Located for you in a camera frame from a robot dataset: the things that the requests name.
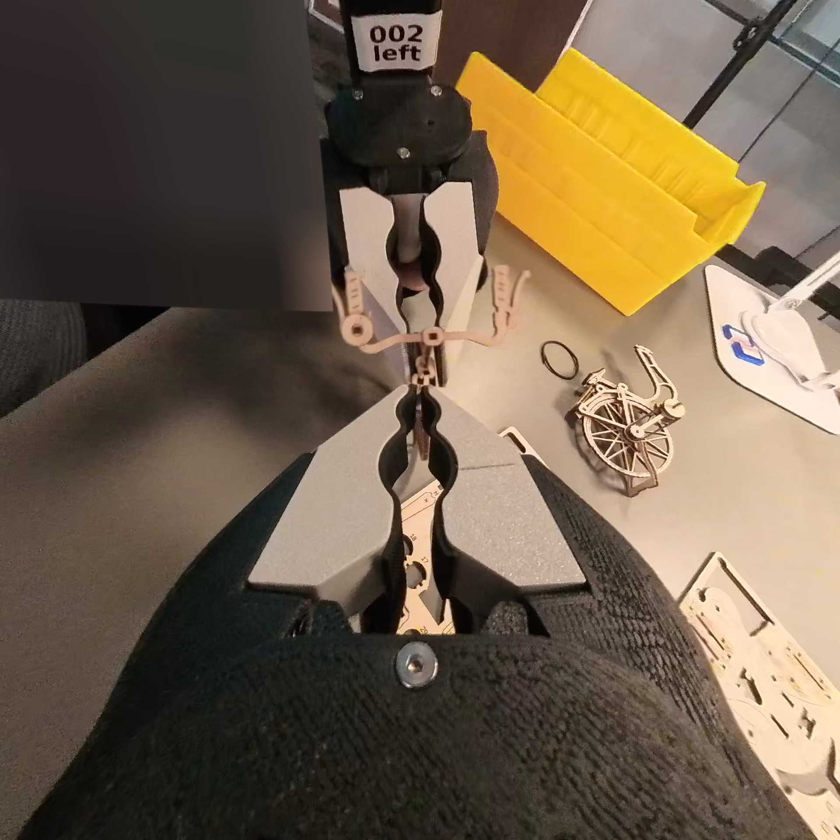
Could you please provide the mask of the wooden bicycle model frame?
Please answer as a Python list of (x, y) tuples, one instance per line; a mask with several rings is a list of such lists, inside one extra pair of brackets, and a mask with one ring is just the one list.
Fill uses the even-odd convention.
[(669, 429), (686, 415), (676, 385), (651, 349), (636, 344), (633, 350), (653, 387), (651, 395), (610, 381), (601, 368), (583, 379), (571, 408), (589, 451), (618, 475), (629, 498), (658, 487), (675, 453)]

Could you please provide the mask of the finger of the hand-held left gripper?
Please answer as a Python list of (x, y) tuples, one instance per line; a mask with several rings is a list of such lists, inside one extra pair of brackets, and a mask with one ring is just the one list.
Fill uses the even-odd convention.
[(421, 273), (434, 312), (421, 329), (466, 331), (484, 267), (469, 182), (446, 182), (425, 196), (420, 236)]
[(339, 193), (347, 258), (338, 292), (343, 339), (365, 354), (379, 354), (398, 377), (409, 382), (408, 327), (398, 300), (402, 285), (388, 254), (395, 226), (392, 202), (368, 187)]

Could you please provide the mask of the black rubber band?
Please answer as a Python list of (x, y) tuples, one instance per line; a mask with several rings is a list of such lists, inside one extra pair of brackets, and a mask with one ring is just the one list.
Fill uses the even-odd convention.
[[(564, 351), (567, 356), (569, 357), (571, 363), (571, 372), (570, 373), (562, 373), (558, 371), (550, 361), (549, 358), (549, 349), (550, 348), (560, 348)], [(562, 380), (564, 382), (572, 382), (580, 373), (581, 365), (579, 357), (572, 349), (566, 344), (556, 339), (548, 339), (541, 343), (539, 348), (539, 356), (542, 363), (542, 366), (553, 375), (555, 378)]]

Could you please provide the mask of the black tripod pole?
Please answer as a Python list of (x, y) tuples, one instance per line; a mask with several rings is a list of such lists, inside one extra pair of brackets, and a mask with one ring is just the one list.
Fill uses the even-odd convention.
[(763, 45), (770, 40), (783, 18), (792, 10), (796, 1), (779, 1), (762, 17), (748, 20), (738, 36), (732, 41), (732, 57), (717, 75), (709, 88), (682, 120), (688, 130), (694, 130), (698, 123), (717, 103), (725, 90), (734, 82), (741, 71), (756, 57)]

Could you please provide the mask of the yellow plastic bin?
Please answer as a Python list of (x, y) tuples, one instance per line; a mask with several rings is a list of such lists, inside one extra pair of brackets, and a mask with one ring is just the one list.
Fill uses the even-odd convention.
[(536, 91), (478, 52), (457, 90), (486, 132), (498, 213), (625, 316), (723, 246), (766, 184), (576, 49)]

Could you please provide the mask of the wooden model handlebar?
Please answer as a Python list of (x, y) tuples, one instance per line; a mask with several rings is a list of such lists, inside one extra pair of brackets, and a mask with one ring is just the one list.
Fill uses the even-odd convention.
[(530, 278), (524, 270), (517, 276), (509, 266), (492, 270), (492, 334), (476, 330), (445, 330), (430, 327), (420, 332), (398, 332), (385, 339), (374, 339), (371, 317), (364, 309), (366, 287), (362, 276), (351, 270), (345, 272), (343, 290), (331, 288), (332, 303), (339, 318), (339, 331), (344, 342), (365, 354), (379, 354), (397, 345), (418, 344), (425, 349), (436, 349), (452, 342), (468, 342), (483, 347), (500, 345), (512, 330), (520, 291)]

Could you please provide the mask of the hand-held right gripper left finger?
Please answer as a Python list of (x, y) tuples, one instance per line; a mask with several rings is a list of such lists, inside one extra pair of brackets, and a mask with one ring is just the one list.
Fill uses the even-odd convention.
[(400, 385), (321, 444), (248, 575), (258, 591), (335, 602), (394, 634), (406, 595), (401, 503), (418, 402)]

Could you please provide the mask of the wooden model fork stem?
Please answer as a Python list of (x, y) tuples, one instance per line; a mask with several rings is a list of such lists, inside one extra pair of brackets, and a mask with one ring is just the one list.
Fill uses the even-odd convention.
[(437, 384), (437, 366), (433, 348), (425, 348), (415, 358), (415, 371), (411, 383), (415, 389), (415, 411), (413, 423), (413, 446), (417, 459), (427, 462), (430, 450), (430, 436), (426, 428), (424, 395), (429, 386)]

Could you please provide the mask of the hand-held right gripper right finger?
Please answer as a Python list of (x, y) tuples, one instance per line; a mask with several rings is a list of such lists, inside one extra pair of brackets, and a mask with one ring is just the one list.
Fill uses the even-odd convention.
[(419, 396), (434, 509), (434, 581), (459, 634), (476, 634), (500, 602), (578, 593), (587, 580), (527, 459), (437, 386)]

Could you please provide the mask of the wooden sheet with small parts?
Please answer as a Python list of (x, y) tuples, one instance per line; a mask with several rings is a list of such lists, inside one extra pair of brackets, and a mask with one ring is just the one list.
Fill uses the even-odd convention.
[(815, 837), (838, 838), (838, 688), (721, 553), (679, 608), (764, 768)]

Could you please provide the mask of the person's grey sweater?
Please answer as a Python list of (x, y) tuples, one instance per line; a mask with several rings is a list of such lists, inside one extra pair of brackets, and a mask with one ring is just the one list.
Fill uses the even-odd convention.
[(88, 361), (77, 302), (1, 300), (1, 416)]

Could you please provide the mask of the wooden sheet with large cutouts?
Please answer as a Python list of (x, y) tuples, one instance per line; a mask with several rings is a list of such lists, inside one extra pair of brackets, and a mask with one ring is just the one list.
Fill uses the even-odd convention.
[(472, 448), (452, 486), (402, 504), (406, 592), (397, 632), (477, 634), (500, 602), (551, 582), (553, 520), (509, 437)]

